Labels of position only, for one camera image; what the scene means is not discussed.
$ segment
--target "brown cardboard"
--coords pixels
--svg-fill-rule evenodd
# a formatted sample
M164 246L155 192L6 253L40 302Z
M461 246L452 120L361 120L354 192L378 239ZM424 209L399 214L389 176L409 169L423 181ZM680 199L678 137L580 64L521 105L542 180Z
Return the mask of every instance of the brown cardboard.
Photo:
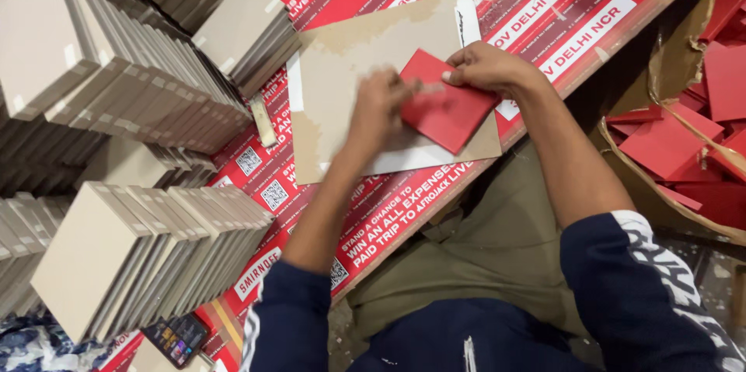
M397 72L418 48L441 60L480 38L469 0L418 0L298 34L303 46L288 63L293 150L298 185L322 181L342 146L352 114L357 79L390 64ZM455 8L464 15L457 24ZM500 155L494 113L456 156L412 129L404 129L365 174L431 167Z

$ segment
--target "person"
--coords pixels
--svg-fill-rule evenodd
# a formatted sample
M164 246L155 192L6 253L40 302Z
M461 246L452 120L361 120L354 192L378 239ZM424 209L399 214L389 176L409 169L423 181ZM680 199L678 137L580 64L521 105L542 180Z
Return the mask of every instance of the person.
M482 42L447 62L444 82L515 100L532 141L450 238L421 240L350 292L370 347L349 370L597 370L568 346L589 333L609 371L743 371L692 272L653 242L543 73ZM328 370L342 219L416 89L390 69L360 81L347 140L248 312L241 371Z

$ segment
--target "navy blue sweatshirt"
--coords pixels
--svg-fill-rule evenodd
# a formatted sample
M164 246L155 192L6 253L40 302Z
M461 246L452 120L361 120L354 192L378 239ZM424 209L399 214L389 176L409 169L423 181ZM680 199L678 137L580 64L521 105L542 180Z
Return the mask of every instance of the navy blue sweatshirt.
M561 264L608 371L738 371L744 358L702 308L692 272L653 243L641 215L617 211L570 225ZM242 372L328 370L328 276L282 261L245 325ZM352 372L580 371L564 335L492 299L437 301L373 336Z

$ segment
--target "sleeve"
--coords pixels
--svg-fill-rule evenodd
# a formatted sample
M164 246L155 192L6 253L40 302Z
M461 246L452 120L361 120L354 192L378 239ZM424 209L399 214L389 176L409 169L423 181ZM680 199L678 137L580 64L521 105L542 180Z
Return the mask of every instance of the sleeve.
M275 263L246 316L239 372L327 372L330 289L329 276Z
M580 318L609 372L744 370L741 353L703 309L692 272L653 243L644 217L587 217L563 232L560 247Z

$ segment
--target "qr code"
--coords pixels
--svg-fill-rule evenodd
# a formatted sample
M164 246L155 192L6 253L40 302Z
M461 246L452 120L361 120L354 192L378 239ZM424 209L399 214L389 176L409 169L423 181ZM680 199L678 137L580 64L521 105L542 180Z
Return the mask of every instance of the qr code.
M287 200L287 193L282 188L280 182L277 180L269 183L269 186L262 191L262 198L269 206L269 209L273 212L278 208L285 200Z
M241 168L244 175L248 177L253 170L256 170L256 167L262 164L262 158L256 155L256 152L252 148L248 148L244 153L236 158L236 163L238 164L238 167Z
M334 263L331 264L331 289L334 290L337 286L340 285L345 279L347 279L347 276L349 276L350 273L347 272L347 269L345 269L345 266L340 263L340 261L334 257Z

